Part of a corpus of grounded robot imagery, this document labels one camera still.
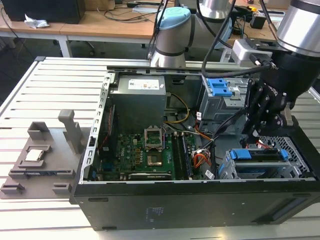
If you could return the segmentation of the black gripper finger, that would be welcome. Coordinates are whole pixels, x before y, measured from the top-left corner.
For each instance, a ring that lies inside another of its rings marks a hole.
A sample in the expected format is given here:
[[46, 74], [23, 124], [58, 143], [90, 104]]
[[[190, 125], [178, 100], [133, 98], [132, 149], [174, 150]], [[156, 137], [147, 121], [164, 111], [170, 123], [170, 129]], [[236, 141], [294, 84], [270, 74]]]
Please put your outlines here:
[[283, 116], [280, 113], [264, 113], [260, 119], [259, 135], [277, 137], [282, 135]]
[[267, 106], [270, 101], [267, 86], [262, 80], [250, 79], [245, 98], [246, 122], [244, 134], [246, 140], [256, 140], [265, 121]]

